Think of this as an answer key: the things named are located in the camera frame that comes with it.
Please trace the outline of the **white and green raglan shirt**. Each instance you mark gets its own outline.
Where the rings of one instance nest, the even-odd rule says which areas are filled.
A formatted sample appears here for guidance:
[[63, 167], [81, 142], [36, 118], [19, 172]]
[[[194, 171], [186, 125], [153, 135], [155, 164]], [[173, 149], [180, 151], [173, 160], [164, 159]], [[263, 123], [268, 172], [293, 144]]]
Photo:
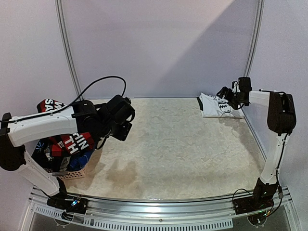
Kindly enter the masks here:
[[218, 96], [201, 93], [196, 97], [200, 107], [201, 115], [205, 118], [238, 118], [244, 119], [241, 109], [234, 110], [228, 105], [227, 100]]

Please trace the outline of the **red black plaid garment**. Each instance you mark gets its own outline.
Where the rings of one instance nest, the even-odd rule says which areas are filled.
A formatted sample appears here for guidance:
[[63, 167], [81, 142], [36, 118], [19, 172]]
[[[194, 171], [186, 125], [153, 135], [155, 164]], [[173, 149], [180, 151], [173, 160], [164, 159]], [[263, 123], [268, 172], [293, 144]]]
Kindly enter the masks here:
[[[53, 100], [44, 99], [37, 105], [39, 113], [58, 110], [66, 104]], [[47, 137], [41, 141], [46, 142], [50, 149], [51, 157], [64, 157], [81, 154], [91, 151], [95, 148], [95, 141], [89, 132], [62, 134], [52, 137]]]

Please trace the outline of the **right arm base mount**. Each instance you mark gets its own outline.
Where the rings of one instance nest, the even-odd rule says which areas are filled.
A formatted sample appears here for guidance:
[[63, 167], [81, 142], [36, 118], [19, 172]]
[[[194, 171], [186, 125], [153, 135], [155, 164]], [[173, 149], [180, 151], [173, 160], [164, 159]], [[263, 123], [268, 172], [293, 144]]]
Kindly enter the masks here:
[[263, 183], [260, 178], [257, 179], [257, 183], [250, 196], [234, 198], [232, 196], [232, 204], [235, 214], [244, 214], [259, 211], [265, 208], [273, 208], [273, 197], [278, 190], [280, 184], [276, 181], [274, 184]]

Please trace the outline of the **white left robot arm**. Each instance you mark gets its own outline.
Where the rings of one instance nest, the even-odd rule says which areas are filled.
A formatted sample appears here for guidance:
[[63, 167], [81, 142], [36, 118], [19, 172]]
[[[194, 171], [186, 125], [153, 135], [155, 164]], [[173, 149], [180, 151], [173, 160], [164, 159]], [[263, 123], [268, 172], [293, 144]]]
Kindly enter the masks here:
[[71, 205], [64, 182], [51, 176], [31, 158], [25, 143], [59, 137], [58, 147], [67, 156], [92, 151], [101, 140], [124, 141], [132, 127], [135, 110], [127, 98], [117, 95], [107, 103], [79, 101], [58, 110], [28, 116], [6, 113], [0, 122], [0, 167], [20, 172], [61, 208]]

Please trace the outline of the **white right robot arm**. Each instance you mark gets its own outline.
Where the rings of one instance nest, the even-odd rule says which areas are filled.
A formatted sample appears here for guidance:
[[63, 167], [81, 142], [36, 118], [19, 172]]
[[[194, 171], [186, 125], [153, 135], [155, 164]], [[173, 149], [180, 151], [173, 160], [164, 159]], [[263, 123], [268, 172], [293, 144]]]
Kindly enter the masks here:
[[269, 156], [257, 182], [263, 188], [277, 186], [286, 144], [296, 126], [292, 94], [283, 91], [244, 91], [223, 87], [217, 96], [227, 100], [233, 109], [251, 104], [267, 107], [267, 126], [270, 130]]

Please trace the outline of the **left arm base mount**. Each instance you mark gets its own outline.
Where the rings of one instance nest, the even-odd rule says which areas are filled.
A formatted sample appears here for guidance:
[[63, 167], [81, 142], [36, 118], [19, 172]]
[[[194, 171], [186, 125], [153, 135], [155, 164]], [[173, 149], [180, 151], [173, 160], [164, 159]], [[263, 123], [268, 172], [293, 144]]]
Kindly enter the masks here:
[[47, 205], [65, 210], [67, 213], [85, 214], [88, 208], [89, 200], [78, 196], [69, 196], [65, 194], [57, 194], [51, 196], [47, 200]]

